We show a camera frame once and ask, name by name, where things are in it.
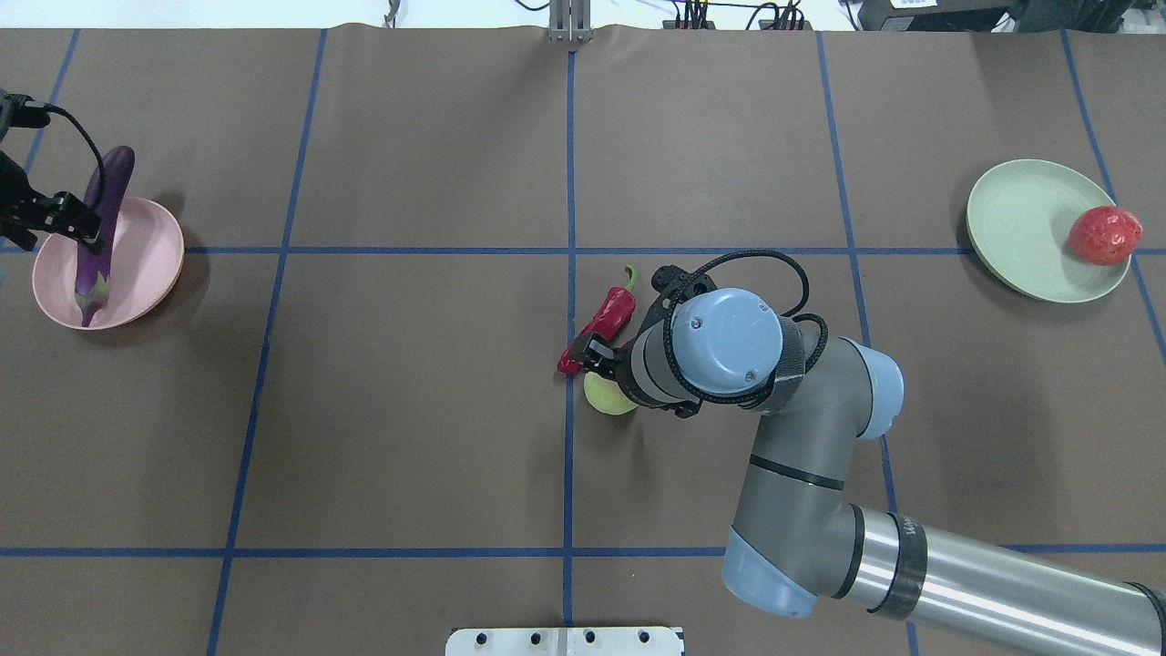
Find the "black band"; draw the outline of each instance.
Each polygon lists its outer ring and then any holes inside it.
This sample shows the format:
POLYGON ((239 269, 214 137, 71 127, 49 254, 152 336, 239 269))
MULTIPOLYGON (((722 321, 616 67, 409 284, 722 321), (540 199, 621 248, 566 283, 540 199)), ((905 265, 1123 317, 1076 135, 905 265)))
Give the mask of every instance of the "black band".
POLYGON ((834 593, 834 599, 842 599, 850 594, 850 588, 855 586, 858 578, 858 566, 863 563, 863 543, 866 542, 866 521, 863 520, 863 510, 854 503, 850 505, 855 512, 855 550, 850 553, 850 569, 847 570, 847 579, 842 581, 842 587, 834 593))
POLYGON ((1150 604, 1154 607, 1154 613, 1158 613, 1158 628, 1161 629, 1163 636, 1161 654, 1163 656, 1166 656, 1166 601, 1163 601, 1160 594, 1142 584, 1136 584, 1133 581, 1125 583, 1138 588, 1142 594, 1146 595, 1146 599, 1149 599, 1150 604))
POLYGON ((766 460, 760 456, 750 456, 749 464, 754 467, 760 467, 767 472, 773 472, 774 474, 781 474, 782 477, 789 477, 791 479, 798 479, 805 484, 812 486, 819 486, 821 488, 830 488, 831 491, 841 491, 847 482, 838 481, 836 479, 827 479, 826 477, 819 477, 817 474, 810 474, 809 472, 802 472, 801 470, 794 470, 793 467, 786 467, 780 463, 774 463, 772 460, 766 460))
POLYGON ((878 613, 891 620, 906 620, 923 592, 923 579, 927 578, 927 536, 923 534, 923 525, 911 517, 895 513, 887 515, 894 519, 899 529, 899 558, 895 560, 894 577, 891 578, 886 597, 866 612, 878 613))

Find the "pepper stem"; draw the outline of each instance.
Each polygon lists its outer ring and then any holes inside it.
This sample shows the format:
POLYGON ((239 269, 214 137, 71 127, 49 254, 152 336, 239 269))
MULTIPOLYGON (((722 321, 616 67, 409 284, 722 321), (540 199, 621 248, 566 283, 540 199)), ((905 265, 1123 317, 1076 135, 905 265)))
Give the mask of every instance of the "pepper stem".
POLYGON ((635 281, 640 277, 640 271, 635 270, 635 267, 630 263, 624 264, 624 270, 627 271, 627 284, 624 284, 624 288, 631 291, 632 287, 635 285, 635 281))

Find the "white mounting plate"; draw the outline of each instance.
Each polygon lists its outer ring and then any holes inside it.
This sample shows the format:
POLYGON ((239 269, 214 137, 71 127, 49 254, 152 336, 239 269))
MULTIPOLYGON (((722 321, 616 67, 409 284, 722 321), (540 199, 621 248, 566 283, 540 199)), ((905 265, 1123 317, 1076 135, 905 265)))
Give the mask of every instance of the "white mounting plate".
POLYGON ((684 629, 679 627, 458 629, 445 642, 445 656, 535 656, 540 654, 555 656, 684 656, 684 629))

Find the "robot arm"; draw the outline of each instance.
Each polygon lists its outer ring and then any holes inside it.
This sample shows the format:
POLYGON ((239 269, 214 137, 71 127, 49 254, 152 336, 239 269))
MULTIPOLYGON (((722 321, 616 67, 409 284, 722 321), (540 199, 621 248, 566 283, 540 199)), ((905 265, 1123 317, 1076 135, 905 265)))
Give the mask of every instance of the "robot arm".
POLYGON ((855 445, 901 409, 898 366, 828 338, 824 322, 815 333, 788 318, 808 283, 778 315, 752 291, 718 289, 709 268, 661 268, 638 336, 618 350, 582 336, 573 359, 647 408, 690 417, 708 401, 761 415, 722 572, 735 595, 789 618, 821 595, 848 599, 1037 654, 1166 654, 1159 591, 847 503, 855 445))
MULTIPOLYGON (((55 105, 37 103, 28 96, 7 93, 0 89, 0 141, 9 127, 41 128, 49 125, 49 114, 52 113, 63 115, 72 122, 97 157, 100 199, 105 185, 101 155, 89 134, 69 112, 55 105)), ((103 246, 98 239, 100 224, 100 217, 72 193, 61 191, 54 196, 45 196, 33 189, 28 183, 28 175, 20 164, 0 151, 0 237, 12 239, 21 248, 31 251, 36 245, 33 230, 56 232, 98 253, 103 246)))

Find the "brown table surface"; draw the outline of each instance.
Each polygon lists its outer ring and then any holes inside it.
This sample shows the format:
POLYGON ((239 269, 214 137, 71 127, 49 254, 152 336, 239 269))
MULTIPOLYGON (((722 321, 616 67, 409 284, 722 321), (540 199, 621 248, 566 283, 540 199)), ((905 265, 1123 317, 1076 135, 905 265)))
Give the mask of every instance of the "brown table surface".
MULTIPOLYGON (((743 246, 796 254, 833 334, 904 371, 852 501, 1163 585, 1164 65, 1161 36, 1059 33, 0 30, 0 84, 133 146, 129 193, 189 246, 157 309, 80 333, 0 245, 0 653, 420 655, 574 622, 996 654, 740 604, 719 556, 756 418, 609 418, 554 372, 624 263, 743 246), (1016 157, 1142 217, 1114 292, 1034 301, 971 252, 968 192, 1016 157)), ((3 147, 45 191, 92 168, 63 122, 3 147)), ((796 291, 772 262, 717 278, 796 291)))

